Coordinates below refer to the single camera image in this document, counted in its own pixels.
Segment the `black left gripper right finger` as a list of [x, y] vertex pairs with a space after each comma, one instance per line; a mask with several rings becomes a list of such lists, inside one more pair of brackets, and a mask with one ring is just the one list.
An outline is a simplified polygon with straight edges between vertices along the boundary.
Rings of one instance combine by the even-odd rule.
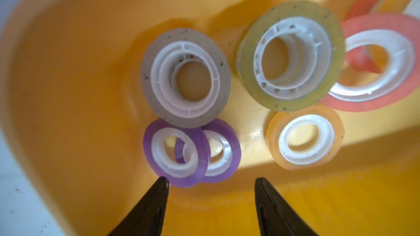
[[255, 204], [262, 236], [316, 236], [317, 233], [294, 211], [265, 178], [257, 178]]

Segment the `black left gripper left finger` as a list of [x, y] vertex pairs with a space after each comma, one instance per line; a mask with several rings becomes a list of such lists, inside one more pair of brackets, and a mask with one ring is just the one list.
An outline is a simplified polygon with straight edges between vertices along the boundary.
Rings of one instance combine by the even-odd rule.
[[169, 182], [159, 177], [110, 236], [159, 236], [162, 233]]

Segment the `purple tape roll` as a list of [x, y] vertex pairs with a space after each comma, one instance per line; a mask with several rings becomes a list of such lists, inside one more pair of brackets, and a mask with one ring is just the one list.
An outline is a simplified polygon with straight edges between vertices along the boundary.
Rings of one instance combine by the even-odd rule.
[[[171, 182], [176, 187], [191, 187], [199, 182], [217, 183], [231, 177], [241, 160], [241, 147], [234, 129], [225, 121], [215, 119], [196, 129], [175, 129], [175, 155], [178, 164], [192, 168], [188, 174]], [[222, 146], [222, 158], [211, 162], [209, 139]]]
[[[188, 163], [177, 163], [167, 154], [165, 140], [177, 137], [191, 151]], [[199, 183], [206, 174], [211, 158], [208, 139], [201, 128], [180, 128], [157, 119], [145, 130], [143, 136], [145, 158], [156, 175], [168, 179], [175, 187], [191, 187]]]

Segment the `yellow-orange tape roll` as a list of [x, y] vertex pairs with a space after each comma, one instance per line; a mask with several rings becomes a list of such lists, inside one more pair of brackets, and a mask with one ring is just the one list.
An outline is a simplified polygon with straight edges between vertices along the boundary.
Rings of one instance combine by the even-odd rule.
[[[304, 151], [294, 151], [288, 142], [292, 133], [303, 125], [315, 125], [318, 138]], [[316, 104], [294, 112], [277, 113], [266, 130], [266, 143], [274, 161], [286, 170], [322, 166], [341, 149], [345, 129], [339, 115], [327, 106]]]

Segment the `clear grey tape roll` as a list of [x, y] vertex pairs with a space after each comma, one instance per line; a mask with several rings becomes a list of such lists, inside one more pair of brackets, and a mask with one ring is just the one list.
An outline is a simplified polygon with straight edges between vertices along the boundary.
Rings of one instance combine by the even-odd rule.
[[[177, 85], [182, 67], [202, 64], [211, 86], [199, 101], [184, 98]], [[191, 28], [175, 28], [158, 36], [147, 49], [141, 66], [141, 86], [148, 104], [166, 122], [181, 128], [197, 128], [225, 108], [231, 90], [231, 70], [225, 54], [205, 34]]]

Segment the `yellow-green tape roll table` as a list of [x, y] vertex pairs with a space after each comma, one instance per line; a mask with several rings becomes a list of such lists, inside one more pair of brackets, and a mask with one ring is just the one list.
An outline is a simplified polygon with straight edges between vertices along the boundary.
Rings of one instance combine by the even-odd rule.
[[[274, 79], [263, 70], [267, 46], [285, 43], [288, 65]], [[298, 111], [323, 99], [340, 77], [345, 59], [340, 21], [311, 1], [277, 5], [244, 31], [235, 53], [238, 79], [251, 97], [274, 111]]]

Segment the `yellow plastic storage box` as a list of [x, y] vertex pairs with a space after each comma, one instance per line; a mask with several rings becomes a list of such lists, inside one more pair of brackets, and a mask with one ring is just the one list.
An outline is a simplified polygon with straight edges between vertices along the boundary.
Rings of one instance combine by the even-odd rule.
[[[234, 65], [246, 27], [292, 0], [22, 0], [1, 36], [1, 125], [66, 233], [105, 236], [156, 181], [141, 147], [156, 119], [135, 82], [163, 32], [211, 37]], [[337, 17], [356, 0], [312, 0]], [[165, 236], [257, 236], [265, 177], [322, 236], [420, 233], [420, 93], [389, 107], [340, 112], [343, 146], [327, 164], [277, 165], [265, 144], [273, 113], [233, 76], [220, 117], [237, 132], [240, 169], [218, 184], [171, 187]]]

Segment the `red tape roll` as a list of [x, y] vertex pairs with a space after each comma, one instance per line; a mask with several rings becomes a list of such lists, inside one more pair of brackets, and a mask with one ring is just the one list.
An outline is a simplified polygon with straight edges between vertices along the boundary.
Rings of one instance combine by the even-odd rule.
[[346, 51], [378, 45], [388, 54], [388, 66], [373, 82], [359, 86], [339, 83], [322, 99], [330, 108], [365, 112], [387, 107], [420, 86], [420, 21], [398, 13], [366, 14], [343, 23]]
[[[356, 0], [355, 4], [352, 5], [348, 12], [345, 20], [352, 19], [356, 16], [369, 14], [374, 7], [381, 0]], [[364, 47], [357, 47], [350, 50], [346, 54], [347, 62], [355, 69], [359, 71], [367, 71], [372, 73], [380, 73], [380, 67], [370, 58], [368, 52]]]

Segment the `orange tape roll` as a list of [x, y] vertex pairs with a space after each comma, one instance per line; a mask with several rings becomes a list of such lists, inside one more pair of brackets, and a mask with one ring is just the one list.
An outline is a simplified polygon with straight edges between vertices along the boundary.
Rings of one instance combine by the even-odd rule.
[[374, 13], [401, 13], [420, 18], [420, 0], [379, 0], [373, 7]]

